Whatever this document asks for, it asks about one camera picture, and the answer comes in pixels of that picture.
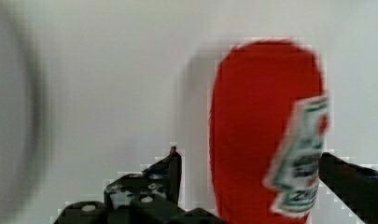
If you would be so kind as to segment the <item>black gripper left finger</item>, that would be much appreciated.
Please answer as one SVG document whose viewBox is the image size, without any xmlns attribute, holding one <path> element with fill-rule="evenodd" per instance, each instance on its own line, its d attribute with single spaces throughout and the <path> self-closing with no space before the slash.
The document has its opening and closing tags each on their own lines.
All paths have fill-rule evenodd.
<svg viewBox="0 0 378 224">
<path fill-rule="evenodd" d="M 138 174 L 126 174 L 108 184 L 104 190 L 104 203 L 108 208 L 129 206 L 137 195 L 157 194 L 178 204 L 182 176 L 182 157 L 176 146 L 169 155 Z"/>
</svg>

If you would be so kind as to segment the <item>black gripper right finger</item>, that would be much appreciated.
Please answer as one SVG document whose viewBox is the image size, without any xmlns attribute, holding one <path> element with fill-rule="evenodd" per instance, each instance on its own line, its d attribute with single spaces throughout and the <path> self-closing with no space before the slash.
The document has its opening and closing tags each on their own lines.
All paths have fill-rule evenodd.
<svg viewBox="0 0 378 224">
<path fill-rule="evenodd" d="M 365 224 L 378 224 L 378 171 L 325 152 L 319 178 Z"/>
</svg>

